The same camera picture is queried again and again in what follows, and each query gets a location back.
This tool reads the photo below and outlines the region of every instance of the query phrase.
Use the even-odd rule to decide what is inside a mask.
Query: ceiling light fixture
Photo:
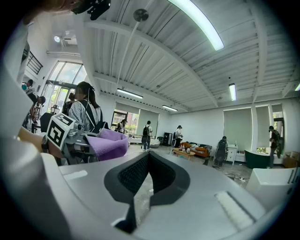
[[[125,94],[128,94],[128,95],[131,95],[131,96],[133,96],[133,97],[136,97],[136,98],[140,98],[140,99],[142,99],[142,98],[143,98],[143,96],[140,96],[140,95],[134,94],[134,93],[132,93],[132,92],[125,91],[125,90],[123,90],[123,89],[120,89],[120,88],[118,88],[118,89],[117,89],[117,91],[118,91],[118,92],[125,93]]]
[[[298,87],[295,89],[295,91],[299,91],[300,90],[300,83],[298,85]]]
[[[168,107],[168,106],[166,106],[166,105],[163,105],[163,107],[164,107],[164,108],[166,108],[166,109],[169,109],[169,110],[175,111],[175,112],[177,112],[177,111],[178,111],[177,109],[175,109],[175,108],[171,108],[171,107]]]
[[[60,37],[55,36],[55,37],[54,37],[54,41],[57,42],[57,43],[59,43],[59,42],[60,42]]]
[[[236,100],[236,89],[235,89],[234,83],[229,85],[229,90],[230,90],[231,100],[235,101]]]
[[[186,13],[204,32],[216,51],[224,48],[224,44],[203,12],[190,0],[168,0]]]

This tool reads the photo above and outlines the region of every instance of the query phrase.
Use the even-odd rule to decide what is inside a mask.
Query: wooden coffee table
[[[182,151],[179,151],[179,148],[173,148],[173,152],[176,153],[177,156],[178,156],[178,155],[182,155],[182,156],[188,157],[188,160],[190,159],[190,157],[193,157],[192,159],[194,160],[194,155],[195,155],[195,153],[192,152],[192,151],[191,151],[190,153],[186,153],[186,152],[184,152],[183,150],[182,150]]]

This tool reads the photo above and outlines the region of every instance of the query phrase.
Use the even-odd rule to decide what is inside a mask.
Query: purple cloth
[[[128,149],[127,136],[104,128],[97,137],[87,136],[87,139],[99,161],[122,157]]]

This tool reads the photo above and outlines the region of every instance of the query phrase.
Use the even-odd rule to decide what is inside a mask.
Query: white cabinet
[[[234,144],[228,145],[227,161],[231,161],[232,165],[234,164],[237,152],[238,152],[238,146],[235,146]]]

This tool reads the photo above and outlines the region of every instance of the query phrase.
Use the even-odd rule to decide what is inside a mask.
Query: ceiling pipe
[[[153,1],[154,1],[154,0],[150,0],[150,1],[148,2],[147,6],[145,7],[145,10],[147,10],[147,9],[151,6],[151,4],[153,3]],[[138,21],[136,22],[135,27],[133,28],[132,33],[131,33],[131,35],[130,35],[130,37],[129,37],[128,43],[127,43],[127,45],[126,45],[125,52],[124,52],[124,55],[123,55],[123,58],[122,58],[122,62],[121,62],[121,66],[120,66],[120,70],[119,70],[119,75],[118,75],[118,80],[117,80],[117,86],[116,86],[116,89],[118,89],[118,84],[119,84],[119,80],[120,80],[121,71],[122,71],[122,69],[123,69],[124,60],[125,60],[125,57],[126,57],[126,54],[127,54],[128,48],[129,48],[129,45],[130,45],[130,43],[131,43],[132,36],[134,35],[135,30],[137,29],[137,27],[138,27],[138,25],[140,24],[140,22],[138,22]]]

